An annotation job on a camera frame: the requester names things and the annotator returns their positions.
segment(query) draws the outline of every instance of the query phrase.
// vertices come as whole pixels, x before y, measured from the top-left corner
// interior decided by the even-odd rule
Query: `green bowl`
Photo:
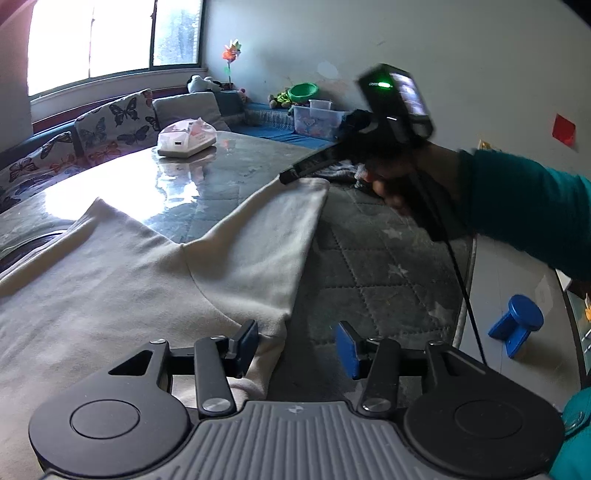
[[[298,83],[287,90],[287,96],[294,103],[304,103],[317,93],[318,85],[315,83]]]

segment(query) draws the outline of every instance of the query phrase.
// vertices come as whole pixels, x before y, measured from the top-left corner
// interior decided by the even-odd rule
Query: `plastic storage box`
[[[294,106],[294,126],[296,133],[308,137],[335,140],[335,135],[346,112]]]
[[[330,100],[310,100],[310,108],[332,110],[332,102]]]

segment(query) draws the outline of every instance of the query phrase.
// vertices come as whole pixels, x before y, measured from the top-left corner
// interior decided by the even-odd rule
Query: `window pane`
[[[88,78],[92,3],[37,2],[29,36],[29,95]]]
[[[147,69],[154,0],[96,0],[94,5],[90,75]]]
[[[154,65],[196,63],[202,0],[158,0]]]

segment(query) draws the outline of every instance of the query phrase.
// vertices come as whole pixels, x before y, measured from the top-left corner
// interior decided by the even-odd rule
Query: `sofa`
[[[185,118],[307,148],[330,142],[294,132],[287,110],[244,104],[236,92],[201,92],[152,99],[143,90],[102,105],[0,153],[0,213],[45,188],[113,158],[156,145],[158,132]]]

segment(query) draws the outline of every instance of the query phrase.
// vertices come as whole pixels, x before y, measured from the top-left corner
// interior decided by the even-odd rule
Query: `black cable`
[[[417,161],[414,158],[414,154],[413,154],[412,150],[408,150],[408,153],[413,161],[413,164],[416,166]],[[474,318],[474,312],[472,311],[472,304],[470,303],[470,296],[468,295],[468,292],[466,289],[466,284],[464,283],[464,279],[462,278],[462,273],[460,272],[460,267],[457,264],[456,254],[453,252],[452,245],[449,241],[449,237],[447,236],[447,230],[443,224],[443,219],[441,218],[441,213],[439,212],[439,208],[437,207],[437,203],[433,199],[433,195],[431,194],[431,191],[429,191],[429,189],[426,188],[425,185],[423,185],[423,190],[427,193],[427,200],[429,203],[431,203],[431,210],[435,213],[435,217],[436,217],[435,220],[439,224],[439,228],[441,229],[441,232],[443,234],[443,242],[445,243],[445,245],[447,247],[447,252],[449,253],[449,257],[452,260],[453,271],[456,274],[456,280],[457,280],[458,285],[460,286],[460,290],[462,291],[462,297],[464,298],[464,302],[466,302],[468,316],[470,317],[470,323],[472,324],[472,330],[474,331],[474,337],[476,338],[476,343],[478,344],[478,351],[480,352],[480,359],[482,360],[483,365],[485,367],[488,367],[488,364],[486,363],[486,357],[484,355],[484,349],[482,347],[482,342],[480,341],[480,334],[478,332],[478,327],[476,325],[476,320]]]

